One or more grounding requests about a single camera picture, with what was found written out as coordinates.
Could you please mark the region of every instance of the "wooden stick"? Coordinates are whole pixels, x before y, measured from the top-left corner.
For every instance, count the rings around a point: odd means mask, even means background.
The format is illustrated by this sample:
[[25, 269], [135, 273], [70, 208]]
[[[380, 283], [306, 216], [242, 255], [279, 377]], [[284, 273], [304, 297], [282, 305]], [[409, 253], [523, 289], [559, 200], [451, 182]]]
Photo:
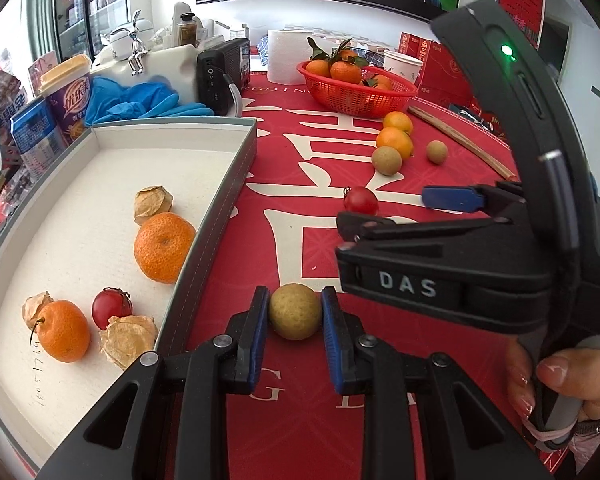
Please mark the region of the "wooden stick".
[[421, 108], [410, 106], [409, 112], [416, 117], [421, 118], [426, 123], [431, 124], [434, 128], [438, 129], [440, 132], [444, 133], [446, 136], [451, 137], [455, 142], [464, 146], [474, 155], [479, 156], [484, 162], [486, 162], [489, 166], [491, 166], [502, 178], [506, 180], [510, 180], [512, 177], [516, 175], [507, 168], [504, 164], [502, 164], [499, 160], [489, 155], [489, 153], [485, 152], [480, 146], [478, 146], [472, 140], [467, 139], [463, 134], [461, 134], [455, 128], [452, 128], [445, 121], [440, 120], [437, 117], [427, 113]]

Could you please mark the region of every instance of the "tomato stem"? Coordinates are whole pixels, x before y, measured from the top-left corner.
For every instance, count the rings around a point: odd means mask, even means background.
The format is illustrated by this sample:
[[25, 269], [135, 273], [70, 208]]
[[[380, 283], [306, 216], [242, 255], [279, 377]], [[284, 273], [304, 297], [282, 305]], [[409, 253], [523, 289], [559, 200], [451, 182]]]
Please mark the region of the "tomato stem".
[[124, 290], [122, 290], [121, 288], [116, 288], [115, 286], [106, 286], [105, 288], [103, 288], [102, 290], [115, 290], [116, 292], [122, 294], [123, 296], [126, 296], [128, 298], [131, 298], [131, 294], [129, 294], [128, 292], [125, 292]]
[[44, 323], [45, 322], [45, 318], [41, 317], [40, 319], [37, 319], [36, 322], [33, 325], [33, 328], [31, 329], [31, 337], [29, 337], [29, 345], [31, 345], [31, 342], [33, 341], [33, 333], [36, 331], [36, 327], [40, 324], [40, 323]]

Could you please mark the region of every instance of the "silver rabbit figurine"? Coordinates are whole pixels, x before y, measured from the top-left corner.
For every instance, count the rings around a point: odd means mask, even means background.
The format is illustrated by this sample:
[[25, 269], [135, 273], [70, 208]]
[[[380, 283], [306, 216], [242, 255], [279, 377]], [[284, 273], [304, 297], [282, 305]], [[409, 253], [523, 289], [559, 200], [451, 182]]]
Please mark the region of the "silver rabbit figurine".
[[138, 27], [136, 26], [136, 22], [138, 21], [138, 17], [140, 16], [140, 9], [136, 10], [134, 13], [134, 18], [131, 22], [131, 29], [122, 27], [117, 28], [111, 33], [111, 36], [125, 31], [128, 36], [131, 38], [132, 46], [131, 46], [131, 56], [129, 56], [128, 63], [131, 67], [131, 75], [138, 75], [144, 72], [144, 66], [142, 65], [142, 58], [149, 53], [149, 51], [144, 46], [144, 43], [140, 38], [138, 38]]

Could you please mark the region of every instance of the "red plastic basket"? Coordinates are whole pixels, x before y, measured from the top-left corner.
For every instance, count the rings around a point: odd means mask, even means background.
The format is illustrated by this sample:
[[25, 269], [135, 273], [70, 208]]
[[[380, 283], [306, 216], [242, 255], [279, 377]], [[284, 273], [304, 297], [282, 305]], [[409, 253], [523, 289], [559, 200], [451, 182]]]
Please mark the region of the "red plastic basket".
[[347, 115], [375, 119], [389, 112], [403, 111], [409, 98], [418, 95], [416, 85], [398, 75], [375, 66], [362, 68], [362, 79], [382, 74], [391, 80], [391, 90], [376, 90], [369, 86], [354, 85], [307, 72], [309, 62], [298, 64], [298, 72], [304, 76], [312, 97], [321, 105]]

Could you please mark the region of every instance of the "human hand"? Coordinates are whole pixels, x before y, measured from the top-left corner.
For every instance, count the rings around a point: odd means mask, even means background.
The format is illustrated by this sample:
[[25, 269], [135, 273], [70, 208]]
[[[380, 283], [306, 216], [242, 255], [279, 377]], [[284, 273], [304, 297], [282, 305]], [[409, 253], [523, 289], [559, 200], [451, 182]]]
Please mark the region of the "human hand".
[[[507, 347], [506, 366], [509, 402], [520, 417], [528, 418], [536, 405], [530, 383], [533, 365], [526, 350], [514, 338]], [[578, 420], [600, 418], [600, 350], [560, 350], [540, 361], [536, 376], [557, 393], [585, 401]]]

